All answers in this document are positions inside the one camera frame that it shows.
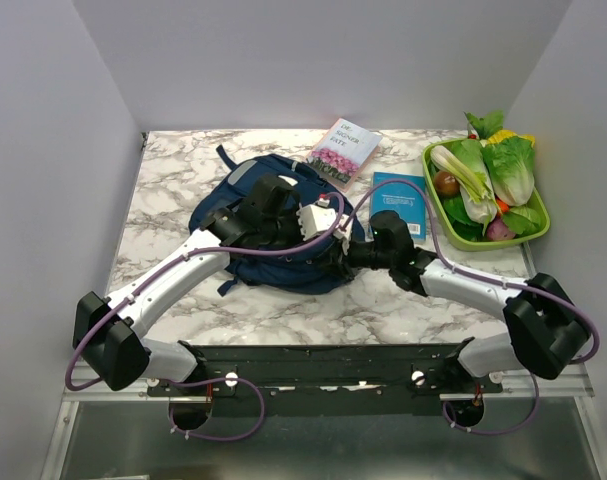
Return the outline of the navy blue student backpack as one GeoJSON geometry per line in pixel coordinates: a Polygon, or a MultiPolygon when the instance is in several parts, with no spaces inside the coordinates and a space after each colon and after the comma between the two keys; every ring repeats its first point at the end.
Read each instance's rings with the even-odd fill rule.
{"type": "MultiPolygon", "coordinates": [[[[198,229],[217,234],[223,246],[242,249],[285,250],[258,245],[263,218],[296,215],[298,208],[314,203],[337,189],[311,167],[293,159],[267,154],[240,163],[223,146],[216,149],[229,169],[226,177],[201,200],[188,222],[190,233],[198,229]]],[[[305,295],[328,293],[351,280],[333,264],[339,246],[334,237],[318,245],[279,256],[232,254],[226,271],[232,279],[217,289],[226,295],[237,283],[269,286],[305,295]]]]}

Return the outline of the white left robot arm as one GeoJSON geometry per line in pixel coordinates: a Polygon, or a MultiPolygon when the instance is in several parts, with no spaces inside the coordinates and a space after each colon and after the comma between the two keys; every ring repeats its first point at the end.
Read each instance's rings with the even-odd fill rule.
{"type": "Polygon", "coordinates": [[[190,347],[146,335],[190,290],[228,267],[233,256],[301,243],[296,184],[290,176],[261,176],[247,196],[209,208],[175,252],[130,286],[105,298],[86,294],[77,305],[74,357],[113,391],[140,378],[157,378],[170,380],[184,395],[197,393],[205,372],[190,347]]]}

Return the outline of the white book with pink roses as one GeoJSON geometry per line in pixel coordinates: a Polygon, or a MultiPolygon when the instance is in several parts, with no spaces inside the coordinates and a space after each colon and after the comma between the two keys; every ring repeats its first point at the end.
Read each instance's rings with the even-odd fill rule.
{"type": "Polygon", "coordinates": [[[347,191],[374,157],[381,140],[380,134],[339,118],[305,162],[334,187],[347,191]]]}

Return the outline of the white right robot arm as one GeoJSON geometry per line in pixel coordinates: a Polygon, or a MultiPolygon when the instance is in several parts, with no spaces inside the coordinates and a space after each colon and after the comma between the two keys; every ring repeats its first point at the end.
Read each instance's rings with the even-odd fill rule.
{"type": "Polygon", "coordinates": [[[451,300],[504,322],[506,330],[471,338],[449,354],[443,379],[463,392],[492,372],[525,369],[554,380],[575,362],[591,331],[559,283],[538,274],[504,279],[450,262],[437,250],[415,246],[407,225],[392,211],[371,219],[370,241],[350,240],[341,258],[352,269],[384,269],[404,291],[451,300]]]}

